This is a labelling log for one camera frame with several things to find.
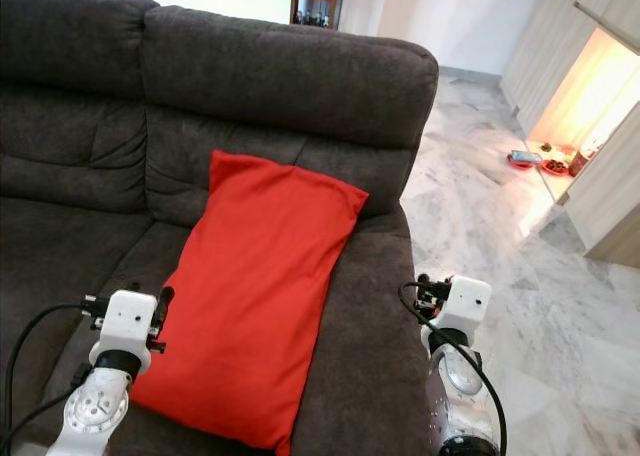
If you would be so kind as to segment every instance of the sofa armrest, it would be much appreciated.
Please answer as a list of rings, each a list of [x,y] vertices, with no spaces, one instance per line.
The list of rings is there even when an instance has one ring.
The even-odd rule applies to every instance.
[[[413,278],[402,209],[361,221],[331,277],[294,455],[426,454],[426,353],[397,297]]]

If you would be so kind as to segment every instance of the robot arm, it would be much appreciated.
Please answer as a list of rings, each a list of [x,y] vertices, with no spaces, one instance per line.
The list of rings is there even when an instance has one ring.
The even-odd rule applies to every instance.
[[[420,335],[429,355],[426,393],[431,420],[430,454],[498,456],[501,453],[495,425],[486,407],[490,394],[480,375],[459,352],[465,351],[482,367],[480,354],[471,345],[484,318],[491,287],[463,276],[432,282],[426,275],[421,275],[414,285],[419,288],[414,311],[430,322],[429,326],[422,326]]]
[[[150,351],[163,352],[159,336],[173,290],[160,300],[148,294],[116,291],[109,300],[87,296],[93,328],[100,339],[89,354],[93,370],[64,407],[63,427],[47,456],[102,456],[111,434],[129,407],[129,390],[151,363]]]

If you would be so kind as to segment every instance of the sofa backrest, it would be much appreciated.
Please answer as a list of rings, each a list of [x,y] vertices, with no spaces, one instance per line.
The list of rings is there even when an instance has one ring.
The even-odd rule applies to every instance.
[[[145,207],[140,72],[152,0],[2,0],[3,196]]]
[[[145,14],[147,201],[192,225],[212,149],[325,173],[397,204],[431,108],[438,66],[401,41],[228,18],[179,7]]]
[[[437,85],[433,56],[401,41],[151,0],[2,12],[3,194],[146,205],[185,226],[204,210],[213,149],[334,176],[370,194],[362,216],[390,211]]]

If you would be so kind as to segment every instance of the wooden cabinet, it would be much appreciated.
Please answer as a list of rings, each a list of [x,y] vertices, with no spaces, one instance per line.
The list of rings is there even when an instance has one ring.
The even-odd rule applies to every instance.
[[[527,134],[597,27],[575,1],[539,0],[502,76],[502,90]]]
[[[640,267],[640,105],[568,190],[565,208],[586,256]]]
[[[576,0],[576,6],[640,51],[640,0]]]

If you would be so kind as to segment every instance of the light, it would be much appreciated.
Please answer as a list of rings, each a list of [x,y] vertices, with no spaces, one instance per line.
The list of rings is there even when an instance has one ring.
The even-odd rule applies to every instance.
[[[531,133],[534,141],[596,150],[640,95],[640,57],[596,29]]]

